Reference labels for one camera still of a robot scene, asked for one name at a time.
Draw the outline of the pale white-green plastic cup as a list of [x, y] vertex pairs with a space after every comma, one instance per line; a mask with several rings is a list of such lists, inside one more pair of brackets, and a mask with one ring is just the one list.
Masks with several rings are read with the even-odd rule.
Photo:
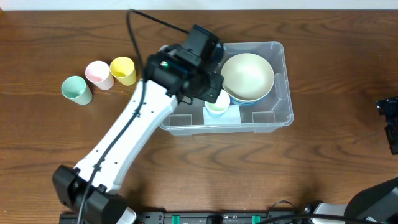
[[230, 97], [225, 90], [221, 90], [215, 103], [205, 102], [205, 107], [211, 116], [221, 116], [225, 113], [231, 103]]

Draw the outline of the clear plastic storage bin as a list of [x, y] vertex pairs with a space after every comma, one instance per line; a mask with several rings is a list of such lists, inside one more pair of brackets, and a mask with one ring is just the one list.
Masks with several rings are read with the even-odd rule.
[[255, 105], [238, 105], [241, 124], [233, 125], [204, 125], [204, 101], [195, 99], [191, 105], [181, 103], [173, 114], [160, 123], [161, 129], [175, 136], [238, 132], [269, 133], [289, 126], [293, 122], [294, 112], [283, 45], [270, 41], [225, 43], [224, 47], [226, 58], [241, 53], [251, 53], [263, 57], [270, 63], [275, 73], [275, 81], [267, 98]]

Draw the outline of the large beige bowl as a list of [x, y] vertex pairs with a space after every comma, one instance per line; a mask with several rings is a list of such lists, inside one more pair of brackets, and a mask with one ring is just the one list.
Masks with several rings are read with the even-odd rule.
[[255, 100], [268, 95], [274, 85], [274, 70], [263, 57], [237, 54], [228, 59], [221, 68], [223, 88], [227, 88], [242, 100]]

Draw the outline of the yellow plastic cup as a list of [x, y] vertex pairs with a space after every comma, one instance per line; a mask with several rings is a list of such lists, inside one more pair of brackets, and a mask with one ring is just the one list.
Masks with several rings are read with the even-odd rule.
[[111, 62], [109, 68], [113, 77], [121, 84], [131, 86], [136, 82], [136, 67], [130, 58], [118, 57]]

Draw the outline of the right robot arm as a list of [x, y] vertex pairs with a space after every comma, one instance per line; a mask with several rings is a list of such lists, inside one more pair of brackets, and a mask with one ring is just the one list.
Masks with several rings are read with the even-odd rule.
[[[391, 154], [397, 155], [397, 97], [377, 100], [378, 113], [385, 116], [384, 128]], [[319, 203], [310, 212], [369, 222], [397, 223], [397, 178], [360, 191], [347, 205]]]

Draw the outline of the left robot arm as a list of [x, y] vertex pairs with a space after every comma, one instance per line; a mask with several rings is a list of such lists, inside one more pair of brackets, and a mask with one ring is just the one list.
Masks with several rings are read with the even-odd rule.
[[53, 174], [77, 223], [134, 223], [135, 212], [118, 194], [130, 166], [182, 99], [217, 100], [223, 77], [215, 68], [223, 56], [223, 44], [173, 44], [148, 57], [142, 80], [103, 139], [75, 167], [60, 165]]

